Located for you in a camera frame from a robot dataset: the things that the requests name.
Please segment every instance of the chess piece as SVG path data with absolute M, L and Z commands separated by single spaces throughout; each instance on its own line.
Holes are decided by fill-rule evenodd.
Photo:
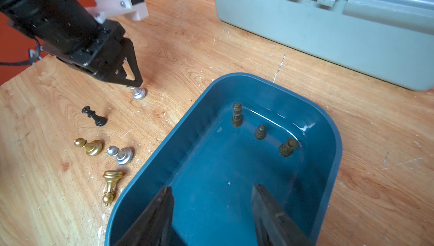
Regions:
M 289 138 L 285 143 L 279 147 L 279 153 L 281 156 L 288 157 L 298 147 L 298 143 L 295 139 Z
M 87 114 L 87 117 L 93 118 L 95 120 L 95 124 L 97 126 L 103 126 L 106 124 L 107 119 L 105 117 L 101 117 L 95 114 L 95 111 L 90 109 L 90 106 L 86 106 L 82 109 L 82 113 Z
M 124 176 L 122 172 L 116 170 L 106 170 L 102 175 L 107 182 L 107 192 L 104 193 L 102 198 L 102 202 L 105 203 L 106 206 L 108 206 L 115 198 L 116 183 L 122 178 L 122 176 Z
M 258 140 L 263 140 L 265 138 L 265 125 L 261 124 L 255 131 L 255 138 Z
M 234 103 L 232 106 L 232 124 L 236 127 L 240 126 L 243 123 L 243 118 L 241 117 L 241 113 L 243 112 L 243 106 L 240 103 Z
M 144 88 L 128 87 L 133 90 L 133 98 L 135 100 L 142 100 L 146 96 L 146 90 Z
M 109 156 L 116 156 L 116 162 L 119 165 L 127 164 L 133 158 L 133 151 L 128 147 L 119 150 L 116 146 L 110 146 L 107 148 L 107 153 Z
M 86 150 L 86 155 L 88 156 L 96 156 L 102 150 L 102 142 L 99 140 L 87 142 L 87 140 L 79 137 L 78 139 L 74 140 L 74 145 L 79 148 L 84 148 Z

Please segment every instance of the wooden table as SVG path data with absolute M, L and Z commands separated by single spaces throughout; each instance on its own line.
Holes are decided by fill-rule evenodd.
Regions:
M 145 99 L 54 57 L 1 86 L 2 245 L 103 245 L 113 207 L 101 202 L 103 172 L 122 169 L 122 191 L 206 87 L 238 71 L 318 103 L 340 130 L 344 153 L 318 245 L 434 244 L 433 90 L 409 91 L 228 25 L 214 0 L 146 3 L 149 18 L 116 19 L 134 42 Z M 86 105 L 108 123 L 96 127 Z M 119 167 L 105 152 L 86 156 L 78 137 L 135 156 Z

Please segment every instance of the blue plastic tub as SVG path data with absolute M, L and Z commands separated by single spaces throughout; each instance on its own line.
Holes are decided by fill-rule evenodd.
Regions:
M 232 105 L 243 123 L 231 123 Z M 267 136 L 254 137 L 264 124 Z M 290 157 L 279 146 L 294 137 Z M 215 80 L 117 200 L 106 246 L 114 245 L 162 186 L 173 188 L 172 245 L 256 245 L 253 184 L 263 184 L 312 242 L 326 214 L 339 164 L 338 128 L 317 104 L 257 76 Z

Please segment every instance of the orange wall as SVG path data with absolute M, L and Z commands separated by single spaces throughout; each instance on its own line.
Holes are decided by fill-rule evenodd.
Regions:
M 78 0 L 84 7 L 94 6 L 94 0 Z M 0 34 L 6 43 L 0 48 L 0 61 L 18 62 L 29 59 L 29 50 L 35 49 L 34 40 L 7 25 L 8 18 L 0 13 Z M 28 66 L 0 66 L 0 85 L 24 71 Z

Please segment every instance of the water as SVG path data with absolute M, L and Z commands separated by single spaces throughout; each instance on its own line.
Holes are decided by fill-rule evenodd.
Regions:
M 289 129 L 247 108 L 241 127 L 231 117 L 230 109 L 222 111 L 170 183 L 173 227 L 187 245 L 256 245 L 253 184 L 265 185 L 282 207 L 289 202 L 303 148 L 282 157 L 279 146 L 293 137 Z M 260 124 L 267 127 L 263 140 L 254 137 Z

